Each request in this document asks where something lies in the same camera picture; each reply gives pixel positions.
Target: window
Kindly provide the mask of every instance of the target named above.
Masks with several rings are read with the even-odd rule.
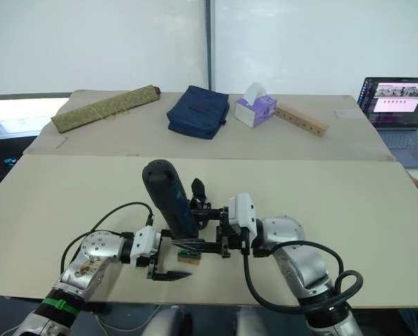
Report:
[[[0,95],[0,139],[38,135],[70,93]]]

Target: blue pouch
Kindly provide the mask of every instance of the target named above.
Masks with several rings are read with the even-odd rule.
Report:
[[[213,139],[225,124],[228,95],[190,85],[167,113],[168,129],[202,139]]]

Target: small wooden block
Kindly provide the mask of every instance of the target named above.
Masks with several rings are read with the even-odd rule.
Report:
[[[193,259],[193,258],[182,258],[182,257],[178,257],[178,261],[180,263],[188,263],[188,264],[194,264],[194,265],[199,265],[201,259]]]
[[[201,253],[194,252],[194,251],[180,250],[178,252],[178,261],[181,263],[199,265],[201,261]]]
[[[277,104],[275,114],[318,137],[322,137],[328,129],[327,124],[284,104]]]

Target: laptop screen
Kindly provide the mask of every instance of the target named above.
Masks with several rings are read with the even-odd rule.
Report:
[[[418,128],[418,78],[367,77],[358,105],[376,128]]]

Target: beige table surface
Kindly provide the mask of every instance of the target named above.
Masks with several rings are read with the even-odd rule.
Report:
[[[59,110],[97,102],[121,91],[75,91]],[[181,93],[163,93],[158,101],[60,134],[50,122],[25,154],[130,155],[171,158],[275,160],[393,160],[374,127],[351,96],[286,95],[279,102],[330,125],[323,138],[276,116],[251,129],[233,116],[231,94],[227,123],[212,140],[167,129],[166,113]]]
[[[42,298],[59,276],[60,256],[75,236],[106,212],[131,201],[152,204],[141,170],[147,157],[24,155],[0,184],[0,295]],[[312,160],[171,159],[187,193],[194,177],[206,184],[214,207],[249,192],[258,218],[290,215],[307,239],[335,249],[346,269],[360,271],[363,289],[355,307],[418,306],[418,192],[395,162]],[[165,222],[157,209],[155,223]],[[126,208],[102,228],[138,230],[146,210]],[[215,222],[201,231],[214,238]],[[199,266],[176,261],[165,244],[166,270],[192,276],[175,282],[146,279],[128,265],[106,276],[93,300],[255,304],[243,275],[241,255],[227,260],[203,255]],[[332,275],[337,266],[326,256]],[[295,304],[273,258],[251,261],[259,293]]]

